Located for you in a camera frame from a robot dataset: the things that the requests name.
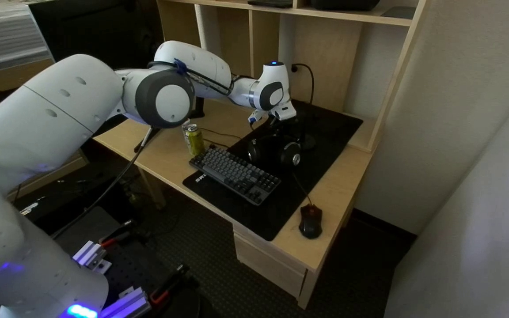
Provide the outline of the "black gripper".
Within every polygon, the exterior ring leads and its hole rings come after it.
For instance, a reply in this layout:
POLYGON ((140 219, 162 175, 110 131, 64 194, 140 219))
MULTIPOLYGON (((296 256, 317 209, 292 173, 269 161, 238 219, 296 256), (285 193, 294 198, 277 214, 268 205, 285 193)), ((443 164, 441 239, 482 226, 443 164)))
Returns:
POLYGON ((268 127, 271 138, 289 138, 292 134, 292 120, 273 117, 268 127))

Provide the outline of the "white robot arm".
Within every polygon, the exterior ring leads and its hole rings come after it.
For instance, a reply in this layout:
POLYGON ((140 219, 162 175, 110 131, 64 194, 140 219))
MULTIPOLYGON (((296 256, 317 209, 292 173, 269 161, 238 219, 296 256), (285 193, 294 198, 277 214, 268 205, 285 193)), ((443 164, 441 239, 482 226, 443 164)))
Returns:
POLYGON ((146 69, 72 55, 0 103, 0 318, 77 318, 77 307, 100 313, 109 297, 107 277, 79 265, 8 193, 61 168, 116 115, 179 127, 201 97, 227 97, 278 120, 298 115, 284 64, 236 80, 223 58, 181 41, 163 42, 146 69))

